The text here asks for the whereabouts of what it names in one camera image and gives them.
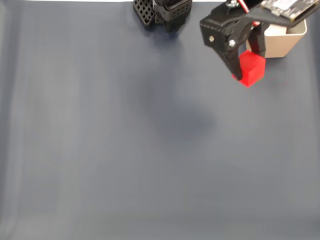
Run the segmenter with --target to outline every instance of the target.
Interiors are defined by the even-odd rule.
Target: red cube
[[[239,82],[247,88],[264,77],[266,67],[266,59],[264,57],[246,50],[239,56],[239,60],[242,70],[242,79]]]

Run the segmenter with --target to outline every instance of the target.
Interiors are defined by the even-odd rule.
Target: black 3d-printed part
[[[155,0],[155,3],[158,5],[158,6],[163,6],[163,5],[166,5],[170,2],[170,0]]]
[[[134,0],[133,9],[146,29],[155,23],[155,11],[152,0]]]
[[[184,13],[171,21],[163,21],[164,29],[167,33],[178,31],[185,24],[189,12]]]
[[[188,16],[191,11],[192,0],[181,0],[173,5],[154,6],[154,10],[159,13],[162,19],[169,22],[179,16]]]

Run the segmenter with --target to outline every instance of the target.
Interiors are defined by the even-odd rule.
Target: black mount
[[[245,2],[249,8],[247,14],[241,6],[228,7],[226,3],[222,3],[200,21],[204,44],[213,48],[238,80],[243,77],[238,56],[240,45],[248,40],[252,52],[264,57],[265,30],[270,24],[293,28],[320,7],[320,4],[316,4],[295,21],[290,21],[288,18],[276,16],[270,10],[262,8],[260,6],[262,0]]]
[[[185,24],[192,0],[134,0],[133,9],[143,26],[164,25],[166,32],[177,31]]]

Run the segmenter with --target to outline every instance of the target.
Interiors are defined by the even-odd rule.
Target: dark gray tablecloth
[[[320,239],[320,16],[248,89],[203,45],[216,5],[178,34],[131,2],[9,12],[2,239]]]

